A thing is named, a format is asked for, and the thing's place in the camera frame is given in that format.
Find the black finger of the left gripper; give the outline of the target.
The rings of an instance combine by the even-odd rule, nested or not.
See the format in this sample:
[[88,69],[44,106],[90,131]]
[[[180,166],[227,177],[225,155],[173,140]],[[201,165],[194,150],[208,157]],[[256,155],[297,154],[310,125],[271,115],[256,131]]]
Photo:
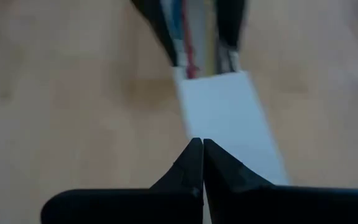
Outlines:
[[218,35],[230,49],[239,50],[242,23],[248,0],[216,0]]
[[167,21],[160,0],[131,0],[131,3],[149,23],[173,67],[178,65],[177,52],[168,30]]

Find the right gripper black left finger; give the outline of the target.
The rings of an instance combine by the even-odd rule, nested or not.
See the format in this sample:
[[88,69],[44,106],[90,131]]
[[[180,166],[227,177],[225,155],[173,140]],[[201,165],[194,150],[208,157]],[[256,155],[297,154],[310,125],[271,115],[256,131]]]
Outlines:
[[203,143],[193,138],[148,189],[74,189],[48,200],[42,224],[202,224]]

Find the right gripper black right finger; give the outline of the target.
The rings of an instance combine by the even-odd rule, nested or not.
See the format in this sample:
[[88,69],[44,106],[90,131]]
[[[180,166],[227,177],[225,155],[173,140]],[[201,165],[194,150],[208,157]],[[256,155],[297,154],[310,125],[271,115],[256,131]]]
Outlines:
[[213,224],[358,224],[358,189],[275,185],[213,140],[203,144]]

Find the white slotted cable raceway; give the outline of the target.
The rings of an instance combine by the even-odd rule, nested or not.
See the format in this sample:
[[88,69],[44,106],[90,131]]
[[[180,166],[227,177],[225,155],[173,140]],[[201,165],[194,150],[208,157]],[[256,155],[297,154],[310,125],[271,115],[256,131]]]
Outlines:
[[218,35],[216,0],[160,0],[178,57],[179,77],[211,77],[241,70],[239,50]]

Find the white raceway cover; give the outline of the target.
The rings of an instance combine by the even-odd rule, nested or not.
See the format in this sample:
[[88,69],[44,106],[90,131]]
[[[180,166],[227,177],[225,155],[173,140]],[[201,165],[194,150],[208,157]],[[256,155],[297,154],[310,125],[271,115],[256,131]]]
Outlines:
[[245,166],[277,185],[290,179],[262,104],[245,71],[185,78],[173,68],[186,135],[212,139]]

